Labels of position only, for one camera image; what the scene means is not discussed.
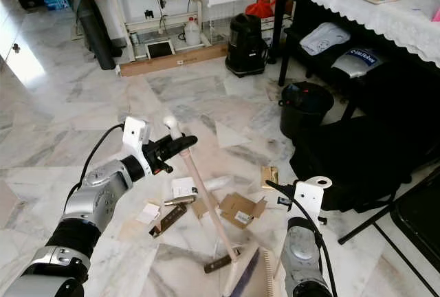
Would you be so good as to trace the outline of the small white paper tag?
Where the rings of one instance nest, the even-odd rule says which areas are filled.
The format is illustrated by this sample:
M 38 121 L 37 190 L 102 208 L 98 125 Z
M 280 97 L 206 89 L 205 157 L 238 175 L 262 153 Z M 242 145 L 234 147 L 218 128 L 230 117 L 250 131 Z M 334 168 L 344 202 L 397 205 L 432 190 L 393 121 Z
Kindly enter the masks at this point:
M 144 209 L 136 216 L 136 219 L 146 225 L 151 225 L 161 215 L 162 206 L 154 203 L 145 203 Z

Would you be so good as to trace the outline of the beige dustpan wooden handle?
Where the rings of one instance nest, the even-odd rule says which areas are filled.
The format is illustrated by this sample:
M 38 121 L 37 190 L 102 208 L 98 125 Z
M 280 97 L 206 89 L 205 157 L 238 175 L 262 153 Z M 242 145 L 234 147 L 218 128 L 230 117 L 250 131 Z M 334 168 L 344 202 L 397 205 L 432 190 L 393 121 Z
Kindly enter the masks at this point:
M 237 246 L 238 257 L 225 276 L 222 297 L 288 297 L 282 249 L 282 241 L 264 246 L 251 240 Z

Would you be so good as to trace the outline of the table with white lace cloth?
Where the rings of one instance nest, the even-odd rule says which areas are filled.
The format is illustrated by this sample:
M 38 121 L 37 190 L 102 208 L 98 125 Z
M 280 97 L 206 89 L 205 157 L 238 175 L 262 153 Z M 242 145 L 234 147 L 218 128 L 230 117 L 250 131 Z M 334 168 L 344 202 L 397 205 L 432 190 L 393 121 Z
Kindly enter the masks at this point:
M 440 0 L 399 0 L 373 4 L 365 0 L 309 0 L 354 21 L 440 69 L 440 21 L 433 16 Z

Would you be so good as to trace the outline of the grey folded bag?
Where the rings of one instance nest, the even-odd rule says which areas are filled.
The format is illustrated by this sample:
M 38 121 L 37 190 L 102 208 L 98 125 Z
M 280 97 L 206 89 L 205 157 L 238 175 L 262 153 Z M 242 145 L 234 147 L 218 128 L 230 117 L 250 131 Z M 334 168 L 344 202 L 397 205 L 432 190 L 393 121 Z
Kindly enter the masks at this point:
M 334 45 L 341 45 L 350 40 L 350 33 L 336 25 L 325 21 L 312 30 L 300 41 L 302 49 L 310 56 L 316 56 Z

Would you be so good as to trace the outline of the brown cardboard box scrap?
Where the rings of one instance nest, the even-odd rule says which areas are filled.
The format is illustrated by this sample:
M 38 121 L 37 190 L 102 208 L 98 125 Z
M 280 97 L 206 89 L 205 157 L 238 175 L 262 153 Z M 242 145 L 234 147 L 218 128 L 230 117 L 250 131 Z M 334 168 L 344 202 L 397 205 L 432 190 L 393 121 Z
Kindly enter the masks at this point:
M 227 194 L 218 208 L 221 217 L 229 221 L 234 227 L 246 229 L 254 219 L 260 218 L 265 211 L 267 200 L 261 197 L 260 201 L 254 202 L 248 197 L 235 191 Z

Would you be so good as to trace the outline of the silver bag blue label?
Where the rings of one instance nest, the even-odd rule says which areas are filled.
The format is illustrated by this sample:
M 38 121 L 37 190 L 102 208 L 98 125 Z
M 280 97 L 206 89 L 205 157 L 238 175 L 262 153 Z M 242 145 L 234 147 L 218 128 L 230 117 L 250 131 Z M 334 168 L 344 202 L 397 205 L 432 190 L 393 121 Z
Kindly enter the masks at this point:
M 386 55 L 375 48 L 352 47 L 333 62 L 332 68 L 342 71 L 349 79 L 358 79 L 386 61 Z

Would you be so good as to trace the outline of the black large cloth cover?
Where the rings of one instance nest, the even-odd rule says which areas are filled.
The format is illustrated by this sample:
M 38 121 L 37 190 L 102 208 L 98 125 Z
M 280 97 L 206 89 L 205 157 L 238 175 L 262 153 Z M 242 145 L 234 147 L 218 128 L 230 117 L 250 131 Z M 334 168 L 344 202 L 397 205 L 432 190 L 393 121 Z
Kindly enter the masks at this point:
M 301 181 L 326 177 L 324 211 L 364 211 L 440 160 L 440 69 L 386 63 L 355 81 L 361 117 L 302 131 L 290 168 Z

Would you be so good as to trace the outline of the red bag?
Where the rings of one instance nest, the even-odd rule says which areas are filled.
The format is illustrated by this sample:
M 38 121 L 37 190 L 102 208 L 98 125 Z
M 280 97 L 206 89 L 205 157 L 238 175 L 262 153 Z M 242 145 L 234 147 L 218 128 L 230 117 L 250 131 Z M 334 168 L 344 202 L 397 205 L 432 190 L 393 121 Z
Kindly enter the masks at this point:
M 274 5 L 276 5 L 276 0 L 258 0 L 247 6 L 245 13 L 260 19 L 274 17 L 276 15 L 274 13 Z

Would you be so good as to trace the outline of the black folding chair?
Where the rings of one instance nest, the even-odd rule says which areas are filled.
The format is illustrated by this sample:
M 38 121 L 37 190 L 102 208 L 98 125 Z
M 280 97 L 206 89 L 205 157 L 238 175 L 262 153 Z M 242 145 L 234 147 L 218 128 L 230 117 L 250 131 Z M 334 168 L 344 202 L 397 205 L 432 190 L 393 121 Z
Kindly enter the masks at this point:
M 440 165 L 412 189 L 386 203 L 379 212 L 340 238 L 338 243 L 342 245 L 351 240 L 387 213 L 421 255 L 440 272 Z

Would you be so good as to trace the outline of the white plastic jug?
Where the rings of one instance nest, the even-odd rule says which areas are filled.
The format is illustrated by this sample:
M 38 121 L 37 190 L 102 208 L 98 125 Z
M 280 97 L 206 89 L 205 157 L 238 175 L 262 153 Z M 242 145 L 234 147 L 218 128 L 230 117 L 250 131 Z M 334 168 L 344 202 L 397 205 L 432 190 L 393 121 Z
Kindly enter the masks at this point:
M 184 41 L 187 46 L 201 45 L 200 25 L 195 17 L 190 16 L 184 26 Z

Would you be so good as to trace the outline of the white paper card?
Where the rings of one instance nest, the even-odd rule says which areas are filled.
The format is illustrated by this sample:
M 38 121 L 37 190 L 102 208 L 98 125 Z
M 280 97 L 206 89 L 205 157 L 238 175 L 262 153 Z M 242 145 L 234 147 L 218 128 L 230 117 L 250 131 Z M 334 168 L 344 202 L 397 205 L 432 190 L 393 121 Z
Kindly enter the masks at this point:
M 179 197 L 193 196 L 198 193 L 194 178 L 192 177 L 180 177 L 173 179 L 170 187 L 172 187 L 173 199 L 179 199 Z

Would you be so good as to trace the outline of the silver brown flat stick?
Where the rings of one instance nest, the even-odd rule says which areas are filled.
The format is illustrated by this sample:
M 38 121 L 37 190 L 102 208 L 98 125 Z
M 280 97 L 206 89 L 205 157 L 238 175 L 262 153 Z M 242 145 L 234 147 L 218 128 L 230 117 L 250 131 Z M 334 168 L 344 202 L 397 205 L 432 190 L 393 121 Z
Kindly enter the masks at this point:
M 181 197 L 173 197 L 173 199 L 167 200 L 163 203 L 164 206 L 178 206 L 178 205 L 190 205 L 196 200 L 196 195 L 186 195 Z

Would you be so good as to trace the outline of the black canister vacuum cleaner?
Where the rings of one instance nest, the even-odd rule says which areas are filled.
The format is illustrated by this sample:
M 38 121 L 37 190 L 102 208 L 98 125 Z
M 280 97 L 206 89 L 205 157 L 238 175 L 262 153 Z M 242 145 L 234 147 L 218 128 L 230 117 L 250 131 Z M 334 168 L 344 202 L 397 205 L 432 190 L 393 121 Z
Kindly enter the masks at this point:
M 261 18 L 237 14 L 230 21 L 227 69 L 238 77 L 262 74 L 265 71 L 267 43 L 262 39 Z

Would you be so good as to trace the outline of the white framed tablet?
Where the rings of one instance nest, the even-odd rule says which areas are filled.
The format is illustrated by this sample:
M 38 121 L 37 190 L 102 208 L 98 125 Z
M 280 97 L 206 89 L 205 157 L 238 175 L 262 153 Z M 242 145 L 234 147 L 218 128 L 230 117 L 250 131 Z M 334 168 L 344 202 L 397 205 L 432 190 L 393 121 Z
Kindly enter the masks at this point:
M 145 43 L 144 46 L 148 59 L 167 57 L 175 54 L 174 45 L 169 38 L 155 39 Z

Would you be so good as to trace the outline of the black rolled mat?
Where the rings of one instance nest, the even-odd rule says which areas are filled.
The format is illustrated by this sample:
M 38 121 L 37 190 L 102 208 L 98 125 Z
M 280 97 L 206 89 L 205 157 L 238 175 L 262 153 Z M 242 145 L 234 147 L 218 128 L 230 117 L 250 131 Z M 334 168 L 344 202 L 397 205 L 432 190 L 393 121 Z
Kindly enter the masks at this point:
M 84 31 L 89 49 L 95 55 L 103 70 L 114 70 L 113 43 L 108 36 L 107 27 L 94 0 L 76 0 L 76 19 Z

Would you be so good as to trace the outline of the dark brown wrapper strip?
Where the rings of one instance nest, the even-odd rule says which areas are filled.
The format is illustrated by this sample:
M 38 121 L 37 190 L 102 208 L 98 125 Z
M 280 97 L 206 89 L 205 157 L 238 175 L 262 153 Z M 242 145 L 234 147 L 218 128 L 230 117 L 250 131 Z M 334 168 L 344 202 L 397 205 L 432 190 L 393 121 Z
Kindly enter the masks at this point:
M 167 231 L 171 225 L 173 225 L 176 221 L 178 221 L 178 219 L 182 218 L 182 216 L 185 215 L 186 209 L 188 209 L 188 206 L 186 205 L 174 206 L 173 209 L 170 210 L 170 212 L 168 212 L 166 216 L 160 219 L 160 222 L 158 222 L 157 225 L 154 225 L 154 227 L 151 228 L 151 237 L 159 237 L 161 234 Z

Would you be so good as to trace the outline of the black round bin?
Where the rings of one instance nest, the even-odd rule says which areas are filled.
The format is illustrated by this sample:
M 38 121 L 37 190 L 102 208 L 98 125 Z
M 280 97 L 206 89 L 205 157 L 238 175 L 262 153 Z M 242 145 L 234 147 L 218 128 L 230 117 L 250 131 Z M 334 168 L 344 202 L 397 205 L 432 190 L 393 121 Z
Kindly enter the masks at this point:
M 282 107 L 280 131 L 294 139 L 299 131 L 317 127 L 333 108 L 333 94 L 308 81 L 298 81 L 283 87 L 278 105 Z

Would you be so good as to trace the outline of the small gold box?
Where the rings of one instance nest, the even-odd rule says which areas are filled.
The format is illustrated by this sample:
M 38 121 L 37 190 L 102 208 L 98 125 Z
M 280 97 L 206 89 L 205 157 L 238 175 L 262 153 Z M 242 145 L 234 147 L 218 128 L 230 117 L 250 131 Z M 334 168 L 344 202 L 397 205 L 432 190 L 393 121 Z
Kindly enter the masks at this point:
M 262 189 L 273 189 L 278 184 L 278 168 L 271 166 L 261 167 L 260 184 Z

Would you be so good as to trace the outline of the flat cardboard piece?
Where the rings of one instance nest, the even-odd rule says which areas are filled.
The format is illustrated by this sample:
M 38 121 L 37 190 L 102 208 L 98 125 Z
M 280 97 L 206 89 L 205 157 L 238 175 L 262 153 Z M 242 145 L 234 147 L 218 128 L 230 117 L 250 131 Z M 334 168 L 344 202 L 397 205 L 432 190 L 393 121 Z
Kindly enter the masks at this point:
M 190 203 L 190 207 L 192 212 L 195 214 L 196 218 L 202 219 L 208 212 L 208 206 L 206 205 L 204 199 L 202 197 L 196 197 L 194 202 Z

